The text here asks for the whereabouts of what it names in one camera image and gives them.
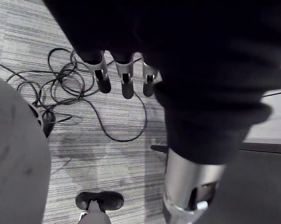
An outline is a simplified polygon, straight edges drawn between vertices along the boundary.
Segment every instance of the tangled cable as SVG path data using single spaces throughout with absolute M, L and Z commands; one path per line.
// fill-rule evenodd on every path
M 51 64 L 50 64 L 50 57 L 52 56 L 52 54 L 56 51 L 66 51 L 70 54 L 70 62 L 65 64 L 62 69 L 60 71 L 54 71 Z M 49 70 L 50 71 L 43 71 L 43 70 L 26 70 L 26 71 L 19 71 L 19 72 L 15 72 L 13 70 L 11 70 L 10 68 L 0 64 L 0 67 L 10 71 L 12 73 L 12 75 L 10 77 L 8 77 L 8 79 L 6 80 L 6 82 L 8 83 L 13 77 L 15 76 L 18 76 L 20 79 L 23 80 L 23 82 L 21 82 L 17 87 L 16 87 L 16 90 L 17 91 L 20 91 L 21 87 L 24 85 L 24 84 L 29 84 L 30 87 L 33 89 L 34 91 L 34 94 L 35 94 L 35 101 L 32 102 L 32 105 L 34 105 L 35 107 L 41 107 L 43 108 L 42 111 L 44 111 L 42 113 L 42 117 L 44 117 L 46 114 L 48 113 L 53 113 L 53 114 L 59 114 L 59 115 L 62 115 L 62 116 L 66 116 L 66 118 L 64 119 L 61 119 L 61 120 L 57 120 L 57 121 L 54 121 L 52 123 L 61 123 L 61 122 L 64 122 L 66 120 L 69 120 L 71 118 L 73 118 L 73 116 L 71 114 L 67 114 L 67 113 L 60 113 L 60 112 L 55 112 L 53 111 L 53 109 L 59 105 L 72 105 L 76 102 L 80 102 L 80 101 L 84 101 L 86 103 L 88 103 L 92 108 L 93 110 L 95 111 L 96 113 L 96 116 L 98 118 L 98 121 L 99 121 L 99 124 L 104 132 L 104 134 L 112 139 L 113 141 L 117 141 L 117 142 L 129 142 L 129 141 L 133 141 L 135 139 L 137 139 L 145 130 L 146 126 L 147 126 L 147 112 L 146 112 L 146 108 L 145 108 L 145 105 L 143 103 L 143 101 L 141 100 L 141 98 L 134 92 L 135 96 L 140 100 L 143 108 L 144 108 L 144 115 L 145 115 L 145 119 L 144 119 L 144 125 L 141 129 L 141 131 L 139 132 L 139 134 L 137 136 L 135 136 L 134 138 L 131 138 L 131 139 L 127 139 L 127 140 L 119 140 L 119 139 L 115 139 L 113 138 L 112 136 L 110 136 L 102 121 L 101 121 L 101 118 L 100 118 L 100 115 L 97 111 L 97 109 L 94 107 L 94 105 L 86 99 L 86 97 L 89 97 L 93 94 L 95 94 L 96 92 L 99 91 L 99 89 L 97 90 L 94 90 L 92 92 L 90 92 L 92 90 L 92 88 L 94 87 L 94 84 L 95 84 L 95 77 L 94 77 L 94 74 L 89 70 L 89 67 L 83 63 L 83 62 L 80 62 L 80 61 L 77 61 L 77 59 L 75 58 L 75 55 L 74 55 L 75 51 L 70 51 L 68 49 L 65 49 L 65 48 L 54 48 L 52 49 L 49 53 L 48 53 L 48 56 L 47 56 L 47 65 L 49 67 Z M 112 64 L 114 62 L 111 61 L 107 64 L 107 66 L 109 66 L 110 64 Z M 86 69 L 81 69 L 81 68 L 78 68 L 78 64 L 81 64 L 83 65 Z M 91 82 L 91 85 L 89 88 L 86 89 L 86 86 L 85 86 L 85 81 L 83 79 L 83 76 L 78 72 L 78 71 L 81 71 L 81 72 L 88 72 L 91 77 L 92 77 L 92 82 Z M 46 83 L 44 83 L 43 85 L 40 85 L 39 83 L 35 82 L 35 81 L 31 81 L 31 80 L 27 80 L 25 77 L 23 77 L 21 74 L 22 73 L 28 73 L 28 72 L 36 72 L 36 73 L 48 73 L 48 74 L 52 74 L 54 75 L 54 78 L 47 81 Z M 80 80 L 78 80 L 77 78 L 75 78 L 72 74 L 75 74 L 79 77 Z M 78 90 L 74 90 L 72 88 L 70 88 L 69 86 L 67 86 L 64 82 L 64 78 L 71 78 L 74 80 L 74 82 L 77 84 L 78 86 Z M 49 89 L 49 93 L 50 93 L 50 96 L 52 98 L 53 101 L 55 101 L 55 103 L 53 104 L 44 104 L 41 102 L 41 97 L 42 97 L 42 90 L 44 89 L 44 87 L 46 85 L 50 84 L 50 89 Z M 70 97 L 70 98 L 66 98 L 66 99 L 63 99 L 63 100 L 58 100 L 54 94 L 53 94 L 53 89 L 55 86 L 58 86 L 60 85 L 61 88 L 67 92 L 68 94 L 72 95 L 73 97 Z

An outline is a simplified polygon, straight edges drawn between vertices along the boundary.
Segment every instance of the metal leg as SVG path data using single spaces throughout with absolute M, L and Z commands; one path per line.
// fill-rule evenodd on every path
M 99 204 L 96 201 L 91 201 L 89 204 L 88 214 L 82 213 L 78 224 L 111 224 L 109 216 L 100 210 Z

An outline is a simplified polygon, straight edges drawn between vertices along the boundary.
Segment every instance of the silver metal joint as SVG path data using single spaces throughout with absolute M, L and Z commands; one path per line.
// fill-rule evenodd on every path
M 146 64 L 144 60 L 142 61 L 142 75 L 144 78 L 144 83 L 147 84 L 149 82 L 154 82 L 158 76 L 158 70 L 150 65 Z
M 89 70 L 93 73 L 96 81 L 101 79 L 106 80 L 108 78 L 107 65 L 104 57 L 104 52 L 101 51 L 102 60 L 99 64 L 87 64 Z
M 120 64 L 116 62 L 117 73 L 122 84 L 129 84 L 133 82 L 133 56 L 131 57 L 130 62 L 127 64 Z
M 204 213 L 225 167 L 197 164 L 169 149 L 163 199 L 170 224 L 194 223 Z

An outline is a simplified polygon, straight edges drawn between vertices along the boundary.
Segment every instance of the striped carpet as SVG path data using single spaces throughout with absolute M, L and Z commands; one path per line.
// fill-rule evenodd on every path
M 48 70 L 47 53 L 55 47 L 71 49 L 67 38 L 49 11 L 39 0 L 0 0 L 0 63 L 15 70 Z M 105 53 L 107 62 L 112 60 Z M 56 52 L 52 57 L 54 69 L 69 62 L 69 55 Z M 123 98 L 116 67 L 110 65 L 111 93 L 96 93 L 88 99 L 99 111 L 106 130 L 118 139 L 137 135 L 144 122 L 144 110 L 134 96 Z M 0 77 L 10 73 L 0 68 Z M 86 84 L 90 75 L 83 73 Z M 51 75 L 27 73 L 29 80 L 44 83 Z M 162 215 L 162 188 L 165 156 L 150 150 L 151 144 L 165 144 L 164 111 L 154 97 L 142 93 L 142 65 L 134 66 L 134 88 L 144 101 L 148 113 L 148 126 L 139 139 L 129 143 L 114 142 L 102 132 L 92 108 L 81 102 L 59 106 L 57 111 L 75 117 L 57 124 L 50 136 L 52 152 L 51 181 L 45 224 L 77 223 L 79 209 L 75 197 L 81 191 L 115 190 L 124 195 L 124 206 L 108 212 L 113 224 L 164 223 Z M 20 80 L 13 78 L 11 85 Z M 33 91 L 23 87 L 22 95 L 29 102 Z M 68 97 L 57 88 L 58 98 Z M 49 93 L 45 102 L 50 103 Z

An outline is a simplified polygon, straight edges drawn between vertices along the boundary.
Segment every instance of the black fabric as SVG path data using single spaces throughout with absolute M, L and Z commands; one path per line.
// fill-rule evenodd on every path
M 237 150 L 195 224 L 272 223 L 281 224 L 281 154 Z
M 281 2 L 45 3 L 82 60 L 94 50 L 139 51 L 160 70 L 155 94 L 179 155 L 226 163 L 268 118 L 260 99 L 281 88 Z

